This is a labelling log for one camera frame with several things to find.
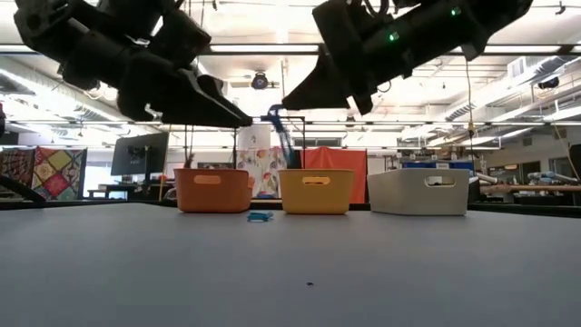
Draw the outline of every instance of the table surface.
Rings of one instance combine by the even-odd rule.
[[[581,220],[502,213],[2,212],[0,326],[577,327],[580,247]]]

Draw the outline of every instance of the white ceiling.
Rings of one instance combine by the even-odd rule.
[[[320,42],[311,10],[321,1],[312,0],[230,0],[220,1],[218,10],[212,1],[192,1],[191,15],[212,35],[212,43],[311,43]],[[188,1],[184,10],[189,11]],[[555,15],[557,0],[536,0],[533,8],[522,19],[494,35],[493,44],[559,44],[577,43],[581,40],[581,3],[578,0],[563,1],[570,7],[562,15]],[[15,3],[0,0],[0,44],[20,44],[20,38],[12,21]],[[480,57],[470,63],[470,81],[473,90],[494,81],[507,70],[507,63],[514,57]],[[37,55],[22,55],[14,60],[34,68],[37,72],[58,79],[58,65]],[[272,81],[279,82],[285,72],[287,93],[313,68],[314,56],[241,55],[204,56],[205,68],[227,81],[247,80],[256,71],[264,71]],[[286,69],[281,69],[281,62]],[[414,71],[412,77],[392,81],[386,94],[374,97],[377,108],[369,117],[373,120],[427,120],[434,119],[440,109],[466,97],[468,81],[465,62],[461,57],[440,57]],[[239,99],[241,108],[250,115],[263,113],[269,104],[280,101],[281,90],[257,92],[249,88],[234,89],[230,97]],[[344,110],[303,112],[310,119],[343,119]]]

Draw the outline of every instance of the wall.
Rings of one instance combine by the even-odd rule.
[[[567,138],[564,141],[567,149],[569,145],[581,144],[581,127],[568,127],[566,133]],[[533,144],[530,146],[523,146],[522,139],[518,139],[515,143],[506,144],[503,150],[486,154],[487,166],[495,167],[540,161],[541,170],[548,171],[551,159],[567,156],[568,150],[552,134],[537,134],[533,135],[532,138]]]

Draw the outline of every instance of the ceiling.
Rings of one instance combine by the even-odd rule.
[[[291,0],[281,5],[276,0],[230,0],[219,1],[217,9],[214,9],[211,0],[204,0],[185,1],[183,9],[212,36],[213,44],[317,43],[320,42],[320,36],[310,12],[320,2]],[[575,0],[562,3],[568,8],[562,15],[556,15],[559,1],[535,0],[525,17],[494,35],[490,43],[577,43],[581,40],[581,4]],[[3,31],[0,44],[21,44],[12,21],[14,11],[13,1],[0,0],[0,30]],[[507,64],[516,59],[514,56],[483,56],[472,61],[468,67],[470,93],[477,96],[478,92],[501,80],[507,74]],[[10,60],[28,67],[32,72],[28,77],[40,74],[55,81],[61,78],[56,72],[58,64],[43,56],[18,55],[11,56]],[[298,55],[221,55],[204,56],[201,63],[210,74],[236,85],[240,81],[249,81],[257,71],[265,72],[271,81],[280,82],[284,79],[284,93],[288,93],[312,70],[316,60],[314,56]],[[573,87],[576,69],[577,65],[571,64],[562,72],[561,79],[569,78],[571,83],[561,85],[552,90],[551,94]],[[356,117],[358,120],[440,120],[445,112],[453,111],[454,104],[461,104],[468,97],[466,63],[462,57],[440,57],[415,69],[410,78],[396,78],[390,85],[384,84],[379,88],[389,91],[374,95],[374,111],[366,117]],[[529,87],[515,89],[507,96],[478,108],[478,118],[494,119],[535,101],[534,94]],[[280,101],[283,90],[255,91],[248,87],[236,87],[229,89],[228,97],[236,99],[247,114],[261,115],[271,104]],[[104,97],[96,101],[115,107],[114,101]],[[308,120],[344,121],[348,112],[339,109],[289,114],[306,116]],[[404,127],[391,126],[382,130],[399,132]],[[345,126],[327,128],[345,130]]]

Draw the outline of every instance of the yellow basket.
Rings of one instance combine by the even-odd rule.
[[[282,210],[291,214],[344,214],[355,173],[340,169],[287,169],[281,177]]]

